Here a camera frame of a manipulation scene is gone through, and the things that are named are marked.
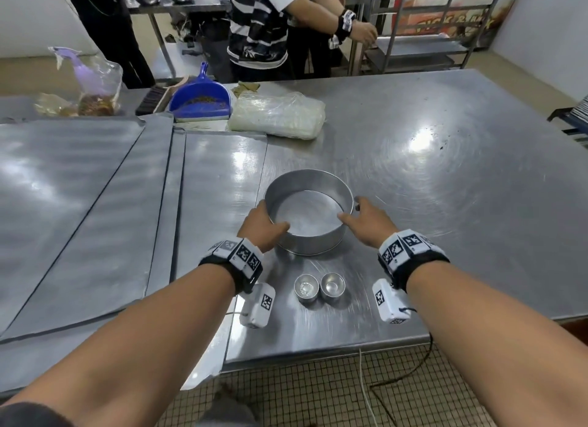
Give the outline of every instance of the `plastic bag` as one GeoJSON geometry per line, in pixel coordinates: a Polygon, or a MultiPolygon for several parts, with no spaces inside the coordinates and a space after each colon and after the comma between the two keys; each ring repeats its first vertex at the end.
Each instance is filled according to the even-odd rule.
{"type": "Polygon", "coordinates": [[[49,49],[57,58],[57,69],[60,69],[64,58],[72,61],[73,73],[82,90],[77,104],[80,116],[112,116],[117,112],[122,83],[122,68],[119,64],[97,54],[90,58],[87,66],[79,59],[79,51],[63,47],[49,49]]]}
{"type": "Polygon", "coordinates": [[[229,129],[261,131],[287,138],[315,139],[325,122],[325,103],[294,92],[285,96],[241,93],[229,129]]]}
{"type": "Polygon", "coordinates": [[[55,94],[41,93],[33,106],[42,116],[77,116],[77,104],[72,104],[55,94]]]}

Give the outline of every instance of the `poster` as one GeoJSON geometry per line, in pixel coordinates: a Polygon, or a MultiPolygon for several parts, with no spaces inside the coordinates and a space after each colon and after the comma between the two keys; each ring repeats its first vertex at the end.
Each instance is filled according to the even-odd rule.
{"type": "MultiPolygon", "coordinates": [[[[387,1],[389,2],[387,7],[397,7],[400,5],[400,0],[376,0],[376,1],[387,1]]],[[[406,0],[406,7],[420,7],[420,6],[445,6],[449,0],[406,0]]],[[[471,24],[471,22],[481,21],[488,11],[488,5],[493,0],[451,0],[451,7],[472,7],[481,5],[480,8],[474,9],[463,9],[448,11],[445,18],[443,12],[435,13],[422,13],[422,14],[401,14],[401,20],[399,23],[397,35],[398,36],[410,36],[415,34],[439,34],[441,32],[447,34],[449,37],[461,37],[462,42],[467,44],[471,39],[476,36],[476,32],[479,26],[476,25],[460,25],[471,24]],[[443,19],[445,26],[441,28],[430,28],[428,25],[438,24],[443,19]]],[[[488,48],[504,19],[511,10],[514,0],[498,0],[496,7],[494,8],[490,20],[486,24],[486,27],[481,35],[480,41],[478,42],[479,48],[488,48]]],[[[386,18],[383,22],[382,35],[389,36],[392,33],[394,21],[396,20],[396,14],[386,14],[386,18]]]]}

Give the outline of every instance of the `man's hand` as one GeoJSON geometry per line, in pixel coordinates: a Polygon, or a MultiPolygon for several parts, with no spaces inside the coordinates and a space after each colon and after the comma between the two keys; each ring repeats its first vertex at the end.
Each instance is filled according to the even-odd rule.
{"type": "Polygon", "coordinates": [[[382,209],[375,207],[367,198],[359,197],[359,216],[341,213],[337,216],[362,243],[379,249],[386,238],[398,232],[398,228],[382,209]]]}
{"type": "Polygon", "coordinates": [[[356,42],[370,46],[378,38],[378,30],[371,23],[354,20],[349,37],[356,42]]]}
{"type": "Polygon", "coordinates": [[[261,252],[266,253],[273,249],[288,229],[290,229],[290,223],[272,223],[265,207],[265,200],[261,200],[256,208],[249,211],[249,215],[237,232],[237,237],[247,238],[261,252]]]}

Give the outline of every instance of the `wrist strap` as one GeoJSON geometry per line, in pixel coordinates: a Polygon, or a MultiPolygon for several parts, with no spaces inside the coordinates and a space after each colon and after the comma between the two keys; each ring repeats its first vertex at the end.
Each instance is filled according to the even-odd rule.
{"type": "Polygon", "coordinates": [[[257,246],[246,238],[229,238],[213,245],[198,265],[227,265],[226,268],[235,281],[238,294],[250,294],[254,284],[263,272],[263,254],[257,246]]]}
{"type": "Polygon", "coordinates": [[[406,283],[415,269],[437,260],[449,263],[443,249],[411,229],[392,234],[378,250],[378,261],[392,277],[392,286],[397,290],[406,291],[406,283]]]}
{"type": "Polygon", "coordinates": [[[339,16],[339,26],[337,28],[337,31],[334,33],[337,39],[339,39],[339,42],[342,42],[347,37],[349,37],[349,34],[351,34],[351,27],[354,20],[355,13],[353,11],[350,11],[349,9],[345,9],[343,11],[343,14],[339,16]]]}

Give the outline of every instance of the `black and white striped shirt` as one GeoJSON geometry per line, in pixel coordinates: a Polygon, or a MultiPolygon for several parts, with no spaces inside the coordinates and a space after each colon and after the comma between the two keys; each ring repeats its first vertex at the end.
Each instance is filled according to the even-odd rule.
{"type": "Polygon", "coordinates": [[[233,63],[271,69],[287,57],[287,17],[283,10],[294,0],[231,0],[231,35],[227,52],[233,63]]]}

